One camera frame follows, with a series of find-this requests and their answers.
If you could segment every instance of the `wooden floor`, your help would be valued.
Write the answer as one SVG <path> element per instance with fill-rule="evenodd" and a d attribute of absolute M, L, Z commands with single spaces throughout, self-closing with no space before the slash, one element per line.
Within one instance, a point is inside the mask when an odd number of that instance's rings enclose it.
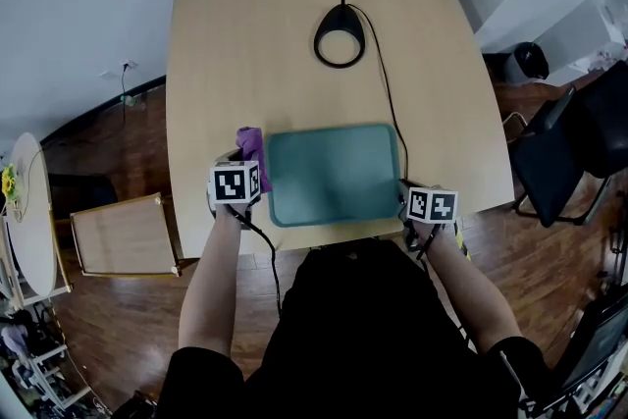
<path fill-rule="evenodd" d="M 502 111 L 519 110 L 527 117 L 561 92 L 542 84 L 496 87 Z M 123 130 L 121 107 L 116 106 L 75 134 L 54 138 L 45 145 L 49 171 L 105 174 L 120 199 L 157 190 L 169 193 L 165 88 L 144 94 L 140 105 L 128 109 Z M 624 177 L 615 181 L 588 227 L 556 224 L 544 229 L 507 207 L 463 219 L 473 262 L 503 291 L 524 335 L 544 351 L 549 364 L 566 345 L 576 307 L 586 301 L 587 285 L 611 261 L 607 235 L 618 208 L 614 190 L 625 182 Z M 572 211 L 584 208 L 596 184 L 583 181 Z M 305 254 L 279 254 L 284 291 Z M 85 377 L 110 408 L 134 390 L 157 397 L 176 349 L 179 312 L 194 268 L 180 279 L 118 280 L 83 277 L 76 258 L 68 262 L 75 290 L 57 297 L 54 306 Z M 278 318 L 268 254 L 244 256 L 238 267 L 233 358 L 249 375 L 259 365 Z"/>

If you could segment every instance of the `black t-shirt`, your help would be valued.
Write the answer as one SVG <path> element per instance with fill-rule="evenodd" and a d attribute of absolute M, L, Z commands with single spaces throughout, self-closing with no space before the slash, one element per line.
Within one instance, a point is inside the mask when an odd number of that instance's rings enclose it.
<path fill-rule="evenodd" d="M 547 374 L 523 338 L 484 356 L 470 350 L 425 272 L 391 241 L 369 239 L 308 254 L 247 381 L 224 355 L 177 351 L 157 418 L 248 410 L 514 418 L 522 387 L 534 393 Z"/>

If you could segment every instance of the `person's left arm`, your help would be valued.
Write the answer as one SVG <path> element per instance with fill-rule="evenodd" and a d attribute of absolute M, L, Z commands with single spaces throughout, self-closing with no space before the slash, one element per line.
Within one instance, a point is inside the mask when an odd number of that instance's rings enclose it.
<path fill-rule="evenodd" d="M 244 211 L 244 205 L 235 205 Z M 201 347 L 230 356 L 236 314 L 240 222 L 222 205 L 189 284 L 179 321 L 179 348 Z"/>

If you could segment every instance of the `lamp cord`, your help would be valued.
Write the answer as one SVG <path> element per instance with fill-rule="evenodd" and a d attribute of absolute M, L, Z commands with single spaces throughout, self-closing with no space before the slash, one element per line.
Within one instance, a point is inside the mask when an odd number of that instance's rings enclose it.
<path fill-rule="evenodd" d="M 386 65 L 384 63 L 384 57 L 382 56 L 382 48 L 380 47 L 380 40 L 377 37 L 377 33 L 375 32 L 375 27 L 373 26 L 373 23 L 371 22 L 371 19 L 368 17 L 368 15 L 359 7 L 357 7 L 354 4 L 347 4 L 347 6 L 353 8 L 353 9 L 357 9 L 360 13 L 362 13 L 362 16 L 366 19 L 366 21 L 369 24 L 369 27 L 371 29 L 371 31 L 373 32 L 373 38 L 375 39 L 375 45 L 377 46 L 377 54 L 378 57 L 380 59 L 380 65 L 382 67 L 382 74 L 384 75 L 384 83 L 386 85 L 386 95 L 389 99 L 389 105 L 391 107 L 391 114 L 392 114 L 392 123 L 394 125 L 394 130 L 396 131 L 397 135 L 399 136 L 399 140 L 401 141 L 401 145 L 403 145 L 403 154 L 404 154 L 404 159 L 405 159 L 405 166 L 403 169 L 403 177 L 408 180 L 408 165 L 409 165 L 409 160 L 408 160 L 408 147 L 405 144 L 405 139 L 403 138 L 403 134 L 401 134 L 401 129 L 399 128 L 399 124 L 396 120 L 396 113 L 394 112 L 394 104 L 393 104 L 393 96 L 391 94 L 391 84 L 389 82 L 389 73 L 386 70 Z"/>
<path fill-rule="evenodd" d="M 227 211 L 232 216 L 234 216 L 236 219 L 238 219 L 242 224 L 245 224 L 252 231 L 254 231 L 258 235 L 260 235 L 262 237 L 262 239 L 264 239 L 268 243 L 268 245 L 270 246 L 270 248 L 271 248 L 271 267 L 273 268 L 273 277 L 275 278 L 275 292 L 277 294 L 277 312 L 279 313 L 279 316 L 281 318 L 282 317 L 282 294 L 281 294 L 280 285 L 279 285 L 279 277 L 277 276 L 277 268 L 275 267 L 275 258 L 276 258 L 276 255 L 277 255 L 277 250 L 275 249 L 275 246 L 273 246 L 273 243 L 269 240 L 268 236 L 266 236 L 262 232 L 261 229 L 259 229 L 257 226 L 255 226 L 246 217 L 244 217 L 243 215 L 240 215 L 239 213 L 237 213 L 237 211 L 234 209 L 234 207 L 231 204 L 226 204 L 225 207 L 226 207 Z"/>

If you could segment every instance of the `forearm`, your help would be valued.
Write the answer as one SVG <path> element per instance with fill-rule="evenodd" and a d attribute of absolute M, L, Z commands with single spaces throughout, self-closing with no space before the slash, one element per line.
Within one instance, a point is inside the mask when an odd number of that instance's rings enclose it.
<path fill-rule="evenodd" d="M 437 235 L 427 256 L 463 327 L 481 353 L 502 339 L 521 336 L 504 296 L 460 253 L 453 239 Z"/>
<path fill-rule="evenodd" d="M 205 347 L 230 355 L 240 233 L 239 221 L 219 211 L 185 294 L 179 347 Z"/>

